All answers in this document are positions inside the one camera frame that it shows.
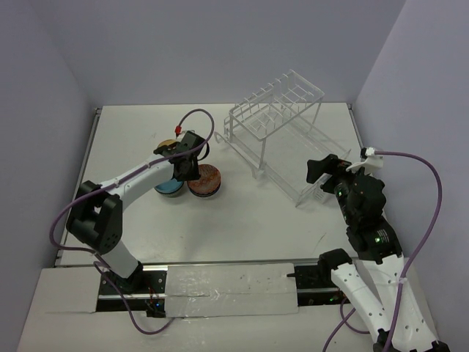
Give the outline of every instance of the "robotic arm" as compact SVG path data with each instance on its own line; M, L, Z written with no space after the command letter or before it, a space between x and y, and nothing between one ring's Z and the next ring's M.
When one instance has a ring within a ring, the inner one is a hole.
M382 156L368 148L362 150L361 157L363 161L356 164L338 159L336 155L321 161L310 160L306 179L314 183L323 174L330 175L322 190L336 196L347 223L349 242L370 273L381 302L343 249L321 254L320 272L345 293L372 335L373 351L381 352L388 339L405 259L394 229L383 216L384 183L370 175L382 167ZM430 331L410 283L404 281L403 284L399 316L388 351L449 351Z
M146 161L123 175L100 185L91 181L80 185L77 198L121 182L119 187L73 207L67 220L67 230L100 255L111 269L111 279L124 292L133 292L141 284L143 266L122 242L123 211L150 189L172 177L178 181L198 180L197 157L200 150L176 158L172 156L193 150L203 141L202 137L188 131L180 142L159 147ZM161 158L168 160L154 163ZM145 166L148 166L146 170L138 172Z

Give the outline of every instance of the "wire rack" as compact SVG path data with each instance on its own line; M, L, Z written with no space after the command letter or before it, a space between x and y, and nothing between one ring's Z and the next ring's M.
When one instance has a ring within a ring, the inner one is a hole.
M309 194L320 201L319 185L306 183L306 162L345 150L315 126L324 93L291 70L236 104L224 120L224 133L215 133L251 167L252 175L267 174L294 202Z

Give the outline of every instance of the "dish rack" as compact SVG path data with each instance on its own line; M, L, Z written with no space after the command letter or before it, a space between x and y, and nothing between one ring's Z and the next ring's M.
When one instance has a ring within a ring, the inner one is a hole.
M241 155L254 178L265 173L295 206L311 193L324 201L320 185L327 177L313 185L306 183L307 160L331 153L346 158L350 150L316 127L323 96L324 92L291 70L230 109L223 135L215 132L215 139Z

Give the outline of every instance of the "white table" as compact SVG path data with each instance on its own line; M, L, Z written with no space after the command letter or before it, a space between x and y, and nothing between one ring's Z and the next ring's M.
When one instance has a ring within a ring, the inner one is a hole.
M99 183L140 164L164 139L172 138L180 118L194 108L208 110L215 129L232 104L105 106L96 127L83 181ZM360 145L346 103L324 103L318 127L346 148L357 161ZM198 113L184 129L207 135L210 122ZM312 198L298 208L270 180L255 180L245 161L229 145L210 142L206 162L221 171L221 190L209 199L188 191L165 198L149 191L124 214L123 241L143 263L200 263L242 260L292 260L319 257L331 249L356 253L345 235L335 199L324 205ZM305 170L306 162L298 164ZM69 246L82 245L66 235ZM87 265L92 258L65 252L60 265Z
M181 116L196 107L210 111L220 126L231 105L105 107L84 180L107 180L140 163L159 141L172 136ZM360 147L346 104L323 104L319 118L324 132L352 148L351 159L358 160ZM184 127L201 135L208 132L201 114ZM295 208L270 181L254 180L244 161L227 145L213 141L211 148L207 162L217 166L223 178L216 197L197 199L184 194L168 199L151 191L125 212L124 241L142 262L294 260L315 258L339 247L356 256L334 199L324 205L311 199ZM71 235L64 241L81 245ZM60 265L72 267L43 269L20 352L321 351L340 321L338 306L300 307L298 314L291 315L176 320L164 333L148 337L133 328L126 312L95 312L100 277L86 266L90 262L87 255L68 252ZM432 328L412 269L409 280ZM145 318L143 312L137 312L136 319L149 330L164 324L161 319ZM364 329L358 316L350 322ZM328 352L371 349L369 335L343 328Z

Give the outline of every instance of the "gray wall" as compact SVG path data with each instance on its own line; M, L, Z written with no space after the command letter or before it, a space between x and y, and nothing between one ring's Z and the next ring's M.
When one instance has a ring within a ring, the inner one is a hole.
M355 106L366 144L428 158L443 180L443 208L417 259L440 337L468 350L469 3L407 0ZM388 157L386 211L409 254L435 209L431 172Z
M235 102L292 68L354 101L405 0L32 0L97 105Z
M0 1L0 350L15 351L92 110L26 0Z

